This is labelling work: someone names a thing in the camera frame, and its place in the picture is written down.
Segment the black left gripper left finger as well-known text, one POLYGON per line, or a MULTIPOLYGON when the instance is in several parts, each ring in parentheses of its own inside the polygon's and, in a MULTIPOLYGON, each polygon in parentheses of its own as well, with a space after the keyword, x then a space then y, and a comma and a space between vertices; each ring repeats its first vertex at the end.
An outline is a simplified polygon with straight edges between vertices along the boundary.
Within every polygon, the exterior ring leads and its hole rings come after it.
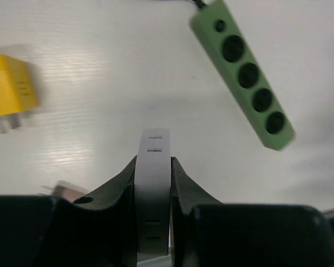
POLYGON ((68 201, 0 195, 0 266, 126 266, 135 260, 135 160, 96 190, 68 201))

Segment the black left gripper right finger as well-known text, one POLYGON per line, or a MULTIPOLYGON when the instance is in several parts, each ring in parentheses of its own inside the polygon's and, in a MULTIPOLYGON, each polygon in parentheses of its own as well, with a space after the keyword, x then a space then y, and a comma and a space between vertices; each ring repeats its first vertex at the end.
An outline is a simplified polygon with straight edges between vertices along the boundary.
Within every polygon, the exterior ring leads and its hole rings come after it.
POLYGON ((173 266, 334 266, 334 217, 307 205, 224 204, 171 160, 173 266))

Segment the white plug adapter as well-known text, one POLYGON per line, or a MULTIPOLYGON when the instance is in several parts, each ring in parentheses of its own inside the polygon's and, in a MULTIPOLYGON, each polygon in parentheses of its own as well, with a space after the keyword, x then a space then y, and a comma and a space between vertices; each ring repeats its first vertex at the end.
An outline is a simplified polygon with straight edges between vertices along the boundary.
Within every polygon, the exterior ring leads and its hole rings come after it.
POLYGON ((170 130, 143 131, 134 174, 139 254, 164 256, 169 249, 171 203, 170 130))

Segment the yellow plug adapter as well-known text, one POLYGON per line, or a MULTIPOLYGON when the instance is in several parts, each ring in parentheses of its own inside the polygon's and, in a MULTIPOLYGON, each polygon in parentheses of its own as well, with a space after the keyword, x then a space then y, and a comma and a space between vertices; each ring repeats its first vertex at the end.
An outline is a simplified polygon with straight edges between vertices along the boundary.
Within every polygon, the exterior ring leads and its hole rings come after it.
POLYGON ((27 61, 0 54, 0 134, 21 127, 20 114, 40 107, 42 94, 35 66, 27 61))

